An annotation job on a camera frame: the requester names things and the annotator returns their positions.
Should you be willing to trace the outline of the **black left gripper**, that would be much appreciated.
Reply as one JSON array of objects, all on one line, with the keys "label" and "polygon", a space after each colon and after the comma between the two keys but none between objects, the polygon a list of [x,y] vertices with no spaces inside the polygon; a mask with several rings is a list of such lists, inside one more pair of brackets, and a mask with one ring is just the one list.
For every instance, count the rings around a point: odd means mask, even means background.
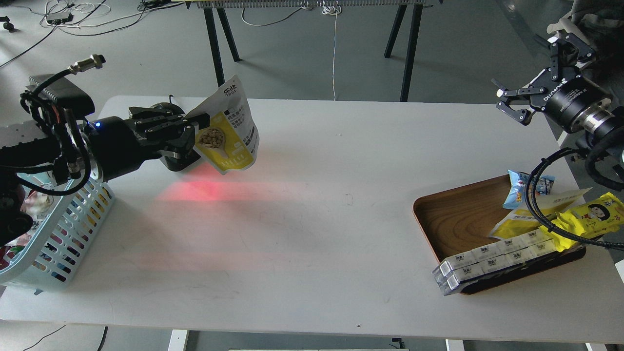
[{"label": "black left gripper", "polygon": [[210,124],[210,115],[206,113],[189,117],[136,106],[129,107],[127,120],[112,116],[90,122],[82,131],[94,161],[92,177],[107,182],[162,156],[196,159],[195,136]]}]

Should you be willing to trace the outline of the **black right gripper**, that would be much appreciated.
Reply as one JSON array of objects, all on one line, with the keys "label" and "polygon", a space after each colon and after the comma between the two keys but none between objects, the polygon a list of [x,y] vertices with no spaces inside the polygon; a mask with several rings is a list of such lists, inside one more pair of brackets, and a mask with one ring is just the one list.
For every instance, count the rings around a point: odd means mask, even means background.
[{"label": "black right gripper", "polygon": [[[617,117],[608,108],[612,94],[584,76],[583,70],[594,63],[595,49],[574,33],[559,32],[545,39],[533,39],[549,49],[549,63],[533,80],[533,86],[507,89],[496,78],[495,107],[523,126],[528,126],[535,113],[530,102],[536,96],[536,109],[560,126],[566,133],[582,130],[591,134],[608,134],[617,129]],[[513,103],[526,102],[529,107],[515,110]]]}]

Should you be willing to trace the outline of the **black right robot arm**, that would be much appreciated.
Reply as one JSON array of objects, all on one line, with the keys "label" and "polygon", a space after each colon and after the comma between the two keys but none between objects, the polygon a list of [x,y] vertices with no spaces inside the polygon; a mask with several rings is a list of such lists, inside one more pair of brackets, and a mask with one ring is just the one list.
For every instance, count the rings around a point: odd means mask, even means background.
[{"label": "black right robot arm", "polygon": [[549,49],[549,65],[531,82],[519,89],[508,89],[499,81],[497,109],[527,126],[534,113],[543,113],[563,131],[584,131],[576,148],[563,148],[543,158],[528,178],[533,187],[543,171],[556,160],[576,155],[584,169],[600,186],[623,190],[623,107],[610,111],[613,97],[584,77],[583,70],[598,58],[595,49],[574,33],[559,31],[545,39],[533,40]]}]

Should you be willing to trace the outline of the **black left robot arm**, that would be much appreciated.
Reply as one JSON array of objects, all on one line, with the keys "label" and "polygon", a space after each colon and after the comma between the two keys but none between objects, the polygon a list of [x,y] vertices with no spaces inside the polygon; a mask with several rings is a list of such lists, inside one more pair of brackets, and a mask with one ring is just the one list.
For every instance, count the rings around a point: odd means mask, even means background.
[{"label": "black left robot arm", "polygon": [[161,159],[178,172],[196,162],[195,136],[210,126],[207,113],[196,116],[172,103],[131,107],[127,119],[101,118],[91,97],[68,80],[69,74],[100,69],[101,54],[92,54],[56,74],[31,76],[20,94],[31,120],[1,129],[1,244],[27,233],[34,225],[23,211],[26,188],[65,196],[77,193],[91,173],[107,182]]}]

